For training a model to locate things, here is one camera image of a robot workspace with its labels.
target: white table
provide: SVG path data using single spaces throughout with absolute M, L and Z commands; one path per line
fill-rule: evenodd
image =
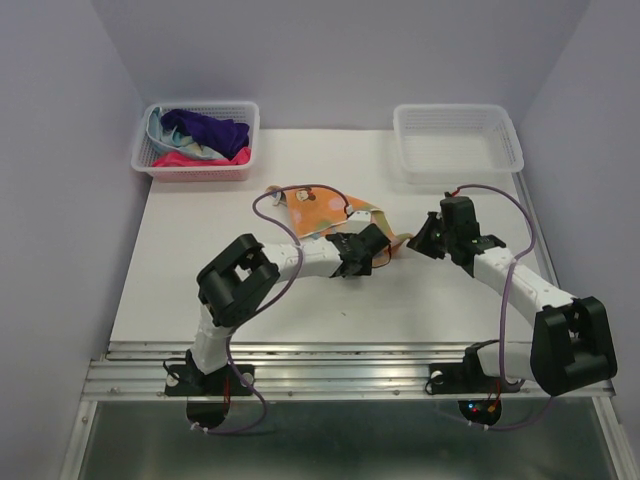
M 111 342 L 189 342 L 198 319 L 197 273 L 238 235 L 264 243 L 287 236 L 251 212 L 269 185 L 325 183 L 382 208 L 396 233 L 416 233 L 445 187 L 412 186 L 396 169 L 390 131 L 266 130 L 243 183 L 153 183 Z M 509 175 L 494 184 L 517 195 Z M 520 212 L 499 195 L 468 192 L 485 234 L 516 252 L 528 244 Z M 269 200 L 264 212 L 288 220 Z M 536 258 L 524 260 L 539 271 Z M 368 278 L 309 278 L 245 324 L 234 340 L 254 343 L 474 342 L 496 338 L 500 298 L 450 261 L 406 248 Z M 508 338 L 530 340 L 513 309 Z

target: empty white basket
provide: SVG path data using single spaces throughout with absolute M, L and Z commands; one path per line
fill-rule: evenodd
M 411 183 L 441 183 L 524 167 L 509 115 L 498 105 L 399 105 L 393 128 Z
M 244 165 L 222 167 L 152 167 L 160 155 L 153 149 L 146 134 L 146 125 L 151 111 L 161 107 L 164 109 L 182 108 L 201 113 L 218 120 L 232 119 L 249 125 L 249 147 L 251 159 Z M 258 132 L 260 131 L 260 112 L 253 102 L 181 102 L 156 103 L 144 113 L 131 155 L 131 167 L 138 172 L 145 172 L 164 182 L 213 182 L 246 180 L 249 171 L 256 161 L 258 150 Z

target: red cloth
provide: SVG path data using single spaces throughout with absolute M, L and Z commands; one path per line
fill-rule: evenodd
M 153 162 L 152 167 L 228 167 L 249 163 L 251 149 L 243 147 L 232 160 L 194 160 L 178 152 L 170 152 Z

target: folded clothing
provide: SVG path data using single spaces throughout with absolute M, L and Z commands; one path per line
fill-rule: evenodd
M 267 191 L 280 187 L 271 186 Z M 346 224 L 344 213 L 344 200 L 337 193 L 326 188 L 302 188 L 288 190 L 282 196 L 277 197 L 278 204 L 284 203 L 289 209 L 289 215 L 293 224 L 293 231 L 298 238 L 319 238 L 330 233 L 340 232 L 340 226 Z M 382 210 L 375 205 L 364 202 L 358 198 L 347 195 L 349 203 L 354 211 L 371 212 L 371 222 L 375 223 L 391 241 L 388 250 L 379 253 L 373 259 L 373 266 L 386 265 L 391 256 L 409 240 L 413 235 L 401 233 L 396 235 Z
M 231 160 L 194 160 L 177 152 L 169 152 L 155 162 L 152 167 L 228 167 L 230 165 L 245 165 L 251 159 L 251 149 L 242 148 Z
M 162 115 L 161 108 L 154 108 L 147 119 L 147 137 L 149 137 L 154 150 L 160 155 L 179 152 L 196 160 L 224 159 L 228 161 L 221 153 L 196 143 L 190 135 L 183 135 L 177 127 L 170 130 L 162 128 L 160 123 Z
M 199 113 L 176 108 L 160 119 L 165 130 L 190 136 L 201 146 L 219 152 L 225 158 L 233 158 L 243 147 L 249 146 L 249 125 L 231 119 L 218 120 Z

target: gray wall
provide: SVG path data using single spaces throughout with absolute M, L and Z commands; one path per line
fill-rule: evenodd
M 145 203 L 142 104 L 89 2 L 0 3 L 0 477 L 49 479 Z
M 146 101 L 254 99 L 266 127 L 391 128 L 400 103 L 518 122 L 586 0 L 92 0 Z
M 640 2 L 594 0 L 519 130 L 562 286 L 605 302 L 640 453 Z

